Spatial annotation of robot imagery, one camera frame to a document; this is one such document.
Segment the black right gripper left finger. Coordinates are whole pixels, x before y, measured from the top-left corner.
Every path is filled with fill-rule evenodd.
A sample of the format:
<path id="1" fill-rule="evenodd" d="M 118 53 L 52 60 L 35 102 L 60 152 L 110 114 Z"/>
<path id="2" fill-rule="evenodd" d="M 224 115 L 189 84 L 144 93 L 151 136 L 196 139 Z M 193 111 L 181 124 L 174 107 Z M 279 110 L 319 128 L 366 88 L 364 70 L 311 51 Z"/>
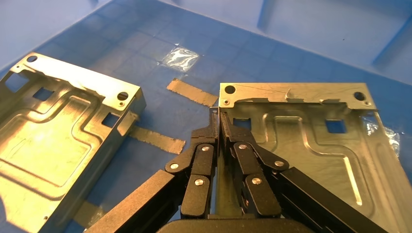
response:
<path id="1" fill-rule="evenodd" d="M 192 131 L 189 148 L 169 161 L 87 229 L 88 233 L 155 233 L 178 207 L 182 217 L 205 218 L 210 208 L 219 137 L 219 109 L 206 127 Z"/>

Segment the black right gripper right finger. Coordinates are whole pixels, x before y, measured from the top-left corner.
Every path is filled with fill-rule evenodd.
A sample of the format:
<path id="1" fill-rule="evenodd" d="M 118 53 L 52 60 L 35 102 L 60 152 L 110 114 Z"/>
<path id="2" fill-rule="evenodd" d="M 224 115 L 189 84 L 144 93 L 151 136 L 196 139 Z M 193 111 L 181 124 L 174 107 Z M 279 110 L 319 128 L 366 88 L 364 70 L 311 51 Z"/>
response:
<path id="1" fill-rule="evenodd" d="M 231 159 L 252 233 L 381 233 L 383 229 L 287 160 L 259 146 L 246 128 L 220 113 L 223 151 Z"/>

